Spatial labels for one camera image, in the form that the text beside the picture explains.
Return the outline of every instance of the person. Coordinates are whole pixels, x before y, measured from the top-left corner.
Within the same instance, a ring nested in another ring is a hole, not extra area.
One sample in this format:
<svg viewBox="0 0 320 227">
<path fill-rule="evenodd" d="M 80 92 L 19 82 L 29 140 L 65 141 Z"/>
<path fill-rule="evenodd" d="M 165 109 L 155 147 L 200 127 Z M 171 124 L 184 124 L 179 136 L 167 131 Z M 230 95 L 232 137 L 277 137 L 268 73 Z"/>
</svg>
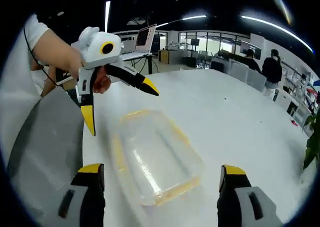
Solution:
<svg viewBox="0 0 320 227">
<path fill-rule="evenodd" d="M 69 71 L 78 77 L 84 65 L 81 54 L 60 39 L 35 14 L 26 21 L 5 61 L 0 82 L 0 141 L 5 165 L 18 133 L 33 107 L 41 99 L 31 75 L 30 63 L 34 57 L 49 66 Z M 104 93 L 111 81 L 105 68 L 97 72 L 93 84 L 95 93 Z"/>
<path fill-rule="evenodd" d="M 262 65 L 262 74 L 266 77 L 263 94 L 273 100 L 278 83 L 282 78 L 281 59 L 278 50 L 272 49 L 271 57 L 265 58 Z"/>
<path fill-rule="evenodd" d="M 248 49 L 246 52 L 246 65 L 249 66 L 250 69 L 254 71 L 258 71 L 260 74 L 262 74 L 259 65 L 254 60 L 255 52 L 252 49 Z"/>
<path fill-rule="evenodd" d="M 55 87 L 56 67 L 39 65 L 34 59 L 30 65 L 31 77 L 38 94 L 43 98 L 49 94 Z"/>
<path fill-rule="evenodd" d="M 295 86 L 295 95 L 300 99 L 304 99 L 306 91 L 306 75 L 304 73 L 301 75 L 301 78 L 297 80 Z"/>
</svg>

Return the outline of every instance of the white table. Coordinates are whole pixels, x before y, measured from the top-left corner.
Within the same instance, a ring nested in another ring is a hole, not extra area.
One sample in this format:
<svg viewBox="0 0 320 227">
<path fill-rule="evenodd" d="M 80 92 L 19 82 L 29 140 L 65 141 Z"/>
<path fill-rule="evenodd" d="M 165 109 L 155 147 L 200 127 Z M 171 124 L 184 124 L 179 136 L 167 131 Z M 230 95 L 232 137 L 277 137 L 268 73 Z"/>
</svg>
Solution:
<svg viewBox="0 0 320 227">
<path fill-rule="evenodd" d="M 138 226 L 122 195 L 110 160 L 111 137 L 118 120 L 139 110 L 161 110 L 188 136 L 201 156 L 204 201 L 181 226 L 217 226 L 221 165 L 246 171 L 276 204 L 281 221 L 289 220 L 304 195 L 302 172 L 307 136 L 280 106 L 249 85 L 215 70 L 182 70 L 149 75 L 159 96 L 122 82 L 94 95 L 96 137 L 84 126 L 83 164 L 104 164 L 105 226 Z"/>
</svg>

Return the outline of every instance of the green leaf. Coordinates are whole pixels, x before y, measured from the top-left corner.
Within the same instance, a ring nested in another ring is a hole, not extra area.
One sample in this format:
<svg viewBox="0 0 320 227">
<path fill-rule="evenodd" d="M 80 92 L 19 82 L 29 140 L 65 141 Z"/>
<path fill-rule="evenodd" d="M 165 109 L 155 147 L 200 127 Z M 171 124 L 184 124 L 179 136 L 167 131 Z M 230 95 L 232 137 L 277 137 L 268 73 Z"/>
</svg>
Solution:
<svg viewBox="0 0 320 227">
<path fill-rule="evenodd" d="M 314 132 L 311 137 L 306 142 L 306 147 L 315 152 L 319 151 L 319 138 L 318 135 Z"/>
<path fill-rule="evenodd" d="M 313 131 L 314 129 L 315 129 L 315 124 L 316 123 L 311 123 L 310 125 L 309 125 L 309 129 L 311 130 L 311 131 Z"/>
<path fill-rule="evenodd" d="M 317 156 L 317 151 L 314 151 L 311 148 L 306 148 L 305 158 L 303 162 L 303 169 L 307 168 L 316 156 Z"/>
<path fill-rule="evenodd" d="M 305 122 L 304 122 L 303 127 L 305 127 L 305 126 L 308 125 L 309 123 L 312 123 L 312 124 L 313 124 L 313 123 L 315 122 L 315 120 L 316 120 L 316 117 L 315 117 L 315 116 L 312 116 L 312 115 L 308 116 L 308 117 L 306 118 Z"/>
<path fill-rule="evenodd" d="M 316 113 L 315 125 L 314 125 L 313 129 L 315 132 L 317 132 L 318 135 L 320 135 L 320 111 L 318 111 Z"/>
</svg>

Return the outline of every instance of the laptop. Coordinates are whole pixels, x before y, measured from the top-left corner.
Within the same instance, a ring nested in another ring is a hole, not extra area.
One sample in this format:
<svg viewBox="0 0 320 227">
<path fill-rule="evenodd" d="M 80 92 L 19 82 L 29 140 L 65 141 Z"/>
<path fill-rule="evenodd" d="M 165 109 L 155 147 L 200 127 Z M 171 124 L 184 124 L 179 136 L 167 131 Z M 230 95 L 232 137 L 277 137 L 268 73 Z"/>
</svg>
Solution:
<svg viewBox="0 0 320 227">
<path fill-rule="evenodd" d="M 150 54 L 151 45 L 154 40 L 156 24 L 140 29 L 136 37 L 135 48 L 133 52 L 121 54 L 120 57 L 124 61 L 129 61 L 134 58 L 143 57 Z"/>
<path fill-rule="evenodd" d="M 135 48 L 136 48 L 135 39 L 125 40 L 122 43 L 123 43 L 123 49 L 121 50 L 121 55 L 132 53 L 135 51 Z"/>
</svg>

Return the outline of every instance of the office chair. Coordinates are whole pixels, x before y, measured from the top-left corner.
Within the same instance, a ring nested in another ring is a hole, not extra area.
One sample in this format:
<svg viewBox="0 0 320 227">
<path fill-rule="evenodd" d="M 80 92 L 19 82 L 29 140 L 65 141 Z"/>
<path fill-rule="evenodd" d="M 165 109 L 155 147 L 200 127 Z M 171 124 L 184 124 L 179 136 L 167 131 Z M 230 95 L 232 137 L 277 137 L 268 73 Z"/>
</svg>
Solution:
<svg viewBox="0 0 320 227">
<path fill-rule="evenodd" d="M 231 71 L 229 75 L 244 83 L 247 83 L 248 72 L 249 72 L 248 65 L 245 65 L 237 61 L 233 61 L 232 59 L 230 60 L 230 63 L 231 63 Z"/>
<path fill-rule="evenodd" d="M 246 83 L 255 88 L 257 91 L 262 92 L 265 88 L 267 78 L 253 69 L 248 70 L 248 78 Z"/>
</svg>

